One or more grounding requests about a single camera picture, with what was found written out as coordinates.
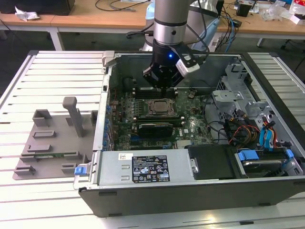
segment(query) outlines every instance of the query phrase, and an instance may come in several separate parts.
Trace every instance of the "metal workbench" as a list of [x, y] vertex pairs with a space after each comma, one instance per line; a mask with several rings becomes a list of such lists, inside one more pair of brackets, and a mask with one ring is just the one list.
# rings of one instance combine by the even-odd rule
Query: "metal workbench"
[[[303, 228], [305, 193], [276, 206], [97, 218], [73, 190], [73, 178], [13, 180], [13, 170], [33, 126], [36, 109], [66, 114], [61, 103], [77, 97], [82, 114], [98, 110], [103, 52], [39, 52], [29, 55], [0, 100], [0, 228]], [[277, 57], [251, 53], [300, 124], [304, 88]]]

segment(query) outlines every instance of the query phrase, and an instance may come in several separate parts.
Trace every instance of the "power supply label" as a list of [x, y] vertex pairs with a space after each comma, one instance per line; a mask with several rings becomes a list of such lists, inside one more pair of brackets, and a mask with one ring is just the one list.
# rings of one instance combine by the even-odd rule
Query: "power supply label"
[[166, 155], [133, 156], [132, 181], [134, 183], [170, 181]]

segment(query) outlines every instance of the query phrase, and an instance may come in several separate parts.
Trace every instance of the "robotic arm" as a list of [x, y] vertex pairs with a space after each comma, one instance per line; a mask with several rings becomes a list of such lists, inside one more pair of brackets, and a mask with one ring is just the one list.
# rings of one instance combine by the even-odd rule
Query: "robotic arm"
[[144, 78], [163, 94], [199, 70], [199, 61], [183, 43], [190, 4], [194, 0], [155, 0], [151, 65]]

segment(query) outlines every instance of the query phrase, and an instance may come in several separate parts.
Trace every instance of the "circuit board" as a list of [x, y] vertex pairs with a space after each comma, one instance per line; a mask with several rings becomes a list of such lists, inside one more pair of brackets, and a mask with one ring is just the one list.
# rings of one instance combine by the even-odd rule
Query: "circuit board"
[[135, 99], [132, 93], [118, 95], [118, 101], [114, 101], [117, 104], [115, 113], [112, 115], [113, 126], [117, 132], [114, 135], [114, 150], [177, 149], [186, 145], [211, 144], [212, 135], [202, 116], [203, 96], [189, 98], [190, 94], [190, 90], [178, 90], [176, 98], [161, 100], [161, 102], [169, 101], [171, 107], [175, 108], [175, 111], [170, 113], [179, 115], [182, 125], [175, 125], [170, 137], [160, 139], [141, 139], [133, 128], [136, 122], [134, 117], [139, 116], [141, 110], [148, 113], [149, 109], [145, 104], [152, 104], [152, 99]]

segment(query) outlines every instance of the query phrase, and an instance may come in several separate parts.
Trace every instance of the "white tissue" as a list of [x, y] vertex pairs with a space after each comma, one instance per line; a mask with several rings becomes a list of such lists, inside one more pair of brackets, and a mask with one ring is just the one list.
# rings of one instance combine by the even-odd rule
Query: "white tissue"
[[15, 10], [16, 10], [15, 15], [23, 21], [34, 20], [34, 19], [40, 18], [36, 12], [24, 12], [22, 10], [19, 10], [16, 6], [15, 6]]

